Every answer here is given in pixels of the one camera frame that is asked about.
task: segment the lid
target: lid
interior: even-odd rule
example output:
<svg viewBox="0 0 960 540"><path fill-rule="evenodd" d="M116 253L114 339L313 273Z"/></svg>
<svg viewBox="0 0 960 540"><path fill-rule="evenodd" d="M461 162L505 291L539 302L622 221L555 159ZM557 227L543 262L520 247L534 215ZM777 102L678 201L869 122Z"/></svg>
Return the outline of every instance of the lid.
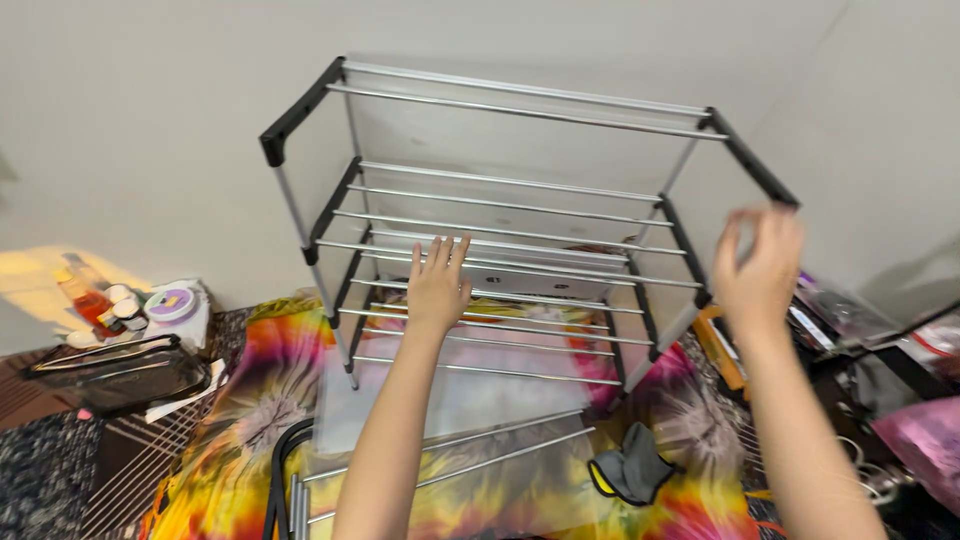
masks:
<svg viewBox="0 0 960 540"><path fill-rule="evenodd" d="M70 271L68 266L64 266L60 270L55 270L53 274L57 283L69 282L73 279L73 272Z"/></svg>
<svg viewBox="0 0 960 540"><path fill-rule="evenodd" d="M173 321L188 315L197 304L197 295L186 288L167 289L150 297L144 310L158 323Z"/></svg>
<svg viewBox="0 0 960 540"><path fill-rule="evenodd" d="M125 298L113 305L113 314L121 319L133 317L140 310L140 304L133 298Z"/></svg>
<svg viewBox="0 0 960 540"><path fill-rule="evenodd" d="M125 298L132 298L133 293L127 288L126 285L111 285L107 288L107 298L111 302L116 304Z"/></svg>

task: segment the finger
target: finger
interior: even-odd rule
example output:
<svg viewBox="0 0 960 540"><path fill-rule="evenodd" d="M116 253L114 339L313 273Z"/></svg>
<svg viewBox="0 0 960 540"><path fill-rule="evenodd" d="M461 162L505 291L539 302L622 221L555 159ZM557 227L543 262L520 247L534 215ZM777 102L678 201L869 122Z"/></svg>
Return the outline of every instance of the finger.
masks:
<svg viewBox="0 0 960 540"><path fill-rule="evenodd" d="M736 246L740 241L740 223L742 217L738 212L731 213L717 240L716 251L713 255L713 276L723 279L736 272Z"/></svg>
<svg viewBox="0 0 960 540"><path fill-rule="evenodd" d="M440 244L440 252L437 253L437 264L441 268L446 268L446 264L450 261L450 250L453 249L453 236L448 236L444 239L444 242Z"/></svg>
<svg viewBox="0 0 960 540"><path fill-rule="evenodd" d="M420 259L423 257L420 251L420 243L414 244L414 253L410 256L410 279L420 275Z"/></svg>
<svg viewBox="0 0 960 540"><path fill-rule="evenodd" d="M464 303L464 309L466 309L470 303L470 293L472 292L473 284L470 282L470 278L464 278L464 280L460 282L460 301Z"/></svg>
<svg viewBox="0 0 960 540"><path fill-rule="evenodd" d="M423 264L423 271L430 270L437 263L437 252L440 251L440 237L437 236L430 242L430 250L426 252L426 262Z"/></svg>
<svg viewBox="0 0 960 540"><path fill-rule="evenodd" d="M460 267L464 264L464 259L467 258L467 249L470 247L470 235L464 234L464 237L460 239L460 243L457 244L457 249L453 250L453 257L450 258L450 268L456 270L457 275L460 275Z"/></svg>

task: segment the left hand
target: left hand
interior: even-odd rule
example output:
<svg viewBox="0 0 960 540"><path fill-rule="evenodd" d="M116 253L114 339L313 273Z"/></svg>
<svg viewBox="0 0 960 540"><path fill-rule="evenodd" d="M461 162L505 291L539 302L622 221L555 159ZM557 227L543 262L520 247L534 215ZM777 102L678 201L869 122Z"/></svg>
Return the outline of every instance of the left hand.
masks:
<svg viewBox="0 0 960 540"><path fill-rule="evenodd" d="M420 264L420 244L414 245L407 284L408 330L417 327L446 334L460 320L470 303L472 290L469 279L460 280L460 267L469 245L469 234L464 235L456 249L452 236L443 242L437 236L423 264Z"/></svg>

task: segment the tie-dye cloth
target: tie-dye cloth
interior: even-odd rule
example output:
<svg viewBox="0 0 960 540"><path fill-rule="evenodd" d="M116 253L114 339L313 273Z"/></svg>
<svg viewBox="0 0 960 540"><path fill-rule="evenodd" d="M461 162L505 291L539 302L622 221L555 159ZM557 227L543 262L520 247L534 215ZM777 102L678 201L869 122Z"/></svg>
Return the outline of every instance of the tie-dye cloth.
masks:
<svg viewBox="0 0 960 540"><path fill-rule="evenodd" d="M335 357L332 345L316 301L285 299L257 309L228 386L176 473L158 488L155 509L145 517L144 538L260 538L271 450L287 427L312 414L317 380ZM743 450L711 396L701 392L695 371L675 345L614 420L597 424L589 441L571 439L418 490L409 537L758 538L740 488ZM664 458L685 469L645 507L604 498L586 467L594 453L613 448L621 427L634 420L652 429ZM576 428L555 422L437 450L424 456L420 477L462 469ZM308 459L304 447L291 457L290 467L317 472L347 459ZM334 508L342 479L312 482L311 515ZM332 520L314 525L311 538L327 538L331 525Z"/></svg>

